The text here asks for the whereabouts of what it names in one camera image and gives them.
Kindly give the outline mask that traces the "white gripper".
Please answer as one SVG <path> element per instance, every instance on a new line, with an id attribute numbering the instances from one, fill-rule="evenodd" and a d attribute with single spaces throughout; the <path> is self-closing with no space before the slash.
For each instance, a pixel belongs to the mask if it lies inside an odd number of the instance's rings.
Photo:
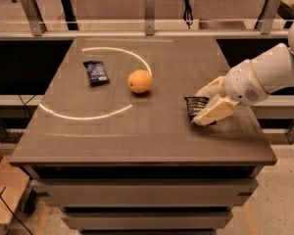
<path id="1" fill-rule="evenodd" d="M 197 125 L 206 126 L 232 116 L 239 102 L 252 106 L 266 100 L 269 93 L 259 81 L 252 62 L 245 60 L 231 68 L 225 78 L 219 76 L 201 88 L 195 96 L 211 99 L 192 120 Z"/>

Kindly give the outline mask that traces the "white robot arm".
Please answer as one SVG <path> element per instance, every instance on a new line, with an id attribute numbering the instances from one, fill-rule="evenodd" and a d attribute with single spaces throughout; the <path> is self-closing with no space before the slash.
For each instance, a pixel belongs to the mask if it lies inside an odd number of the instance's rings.
<path id="1" fill-rule="evenodd" d="M 294 87 L 294 23 L 288 30 L 287 45 L 277 44 L 202 87 L 195 96 L 209 101 L 192 121 L 201 126 L 211 124 L 233 115 L 237 105 L 255 105 L 286 87 Z"/>

